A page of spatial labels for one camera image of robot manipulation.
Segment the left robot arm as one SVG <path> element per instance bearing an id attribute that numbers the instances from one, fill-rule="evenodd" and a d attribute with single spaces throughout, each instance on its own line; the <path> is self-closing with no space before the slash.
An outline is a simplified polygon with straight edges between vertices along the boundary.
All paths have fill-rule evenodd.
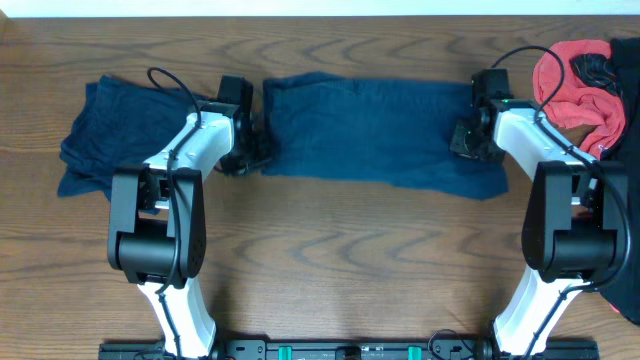
<path id="1" fill-rule="evenodd" d="M 216 323 L 198 274 L 206 252 L 204 182 L 212 172 L 243 176 L 271 159 L 252 120 L 253 86 L 222 77 L 213 100 L 186 94 L 193 109 L 155 155 L 118 168 L 107 241 L 111 267 L 147 298 L 164 333 L 157 343 L 104 343 L 102 359 L 214 359 Z"/>

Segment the navy blue shorts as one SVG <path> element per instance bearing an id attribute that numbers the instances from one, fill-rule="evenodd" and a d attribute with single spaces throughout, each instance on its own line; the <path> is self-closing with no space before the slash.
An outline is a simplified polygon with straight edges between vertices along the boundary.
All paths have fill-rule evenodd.
<path id="1" fill-rule="evenodd" d="M 450 151 L 472 116 L 470 85 L 307 73 L 263 83 L 275 143 L 270 176 L 388 183 L 486 200 L 507 192 L 501 164 Z"/>

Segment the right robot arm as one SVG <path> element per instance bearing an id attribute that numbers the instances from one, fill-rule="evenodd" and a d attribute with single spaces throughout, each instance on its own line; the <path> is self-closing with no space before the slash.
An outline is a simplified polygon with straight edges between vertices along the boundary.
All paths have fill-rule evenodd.
<path id="1" fill-rule="evenodd" d="M 473 356 L 597 359 L 596 342 L 549 335 L 577 295 L 612 284 L 629 262 L 624 167 L 574 147 L 539 106 L 514 98 L 506 70 L 481 70 L 471 86 L 473 114 L 457 122 L 451 151 L 491 163 L 510 155 L 532 181 L 521 233 L 524 274 Z"/>

